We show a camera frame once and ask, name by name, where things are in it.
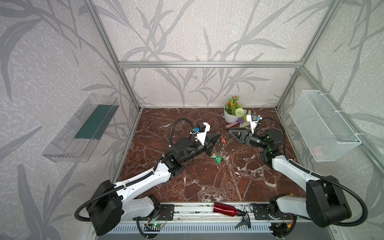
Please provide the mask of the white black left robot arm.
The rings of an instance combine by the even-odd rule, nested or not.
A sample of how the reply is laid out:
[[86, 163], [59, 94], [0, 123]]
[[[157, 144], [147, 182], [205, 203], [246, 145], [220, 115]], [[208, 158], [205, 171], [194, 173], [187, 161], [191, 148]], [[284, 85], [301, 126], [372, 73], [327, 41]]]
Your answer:
[[186, 163], [200, 154], [211, 156], [220, 138], [221, 134], [207, 134], [203, 141], [194, 143], [180, 138], [153, 168], [124, 181], [102, 182], [86, 204], [96, 235], [107, 234], [123, 219], [152, 215], [160, 208], [159, 202], [150, 196], [140, 199], [139, 195], [180, 175]]

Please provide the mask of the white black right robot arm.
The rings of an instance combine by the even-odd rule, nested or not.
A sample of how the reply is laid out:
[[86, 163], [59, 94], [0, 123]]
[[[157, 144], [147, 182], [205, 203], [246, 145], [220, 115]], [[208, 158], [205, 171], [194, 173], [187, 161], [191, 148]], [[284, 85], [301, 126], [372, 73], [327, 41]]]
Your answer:
[[244, 128], [231, 129], [229, 133], [242, 144], [261, 148], [262, 160], [266, 165], [288, 177], [306, 192], [304, 198], [276, 197], [274, 201], [279, 212], [308, 218], [321, 228], [352, 216], [344, 192], [337, 186], [336, 178], [329, 176], [325, 181], [315, 177], [280, 152], [280, 146], [284, 143], [283, 133], [272, 129], [264, 135], [258, 135]]

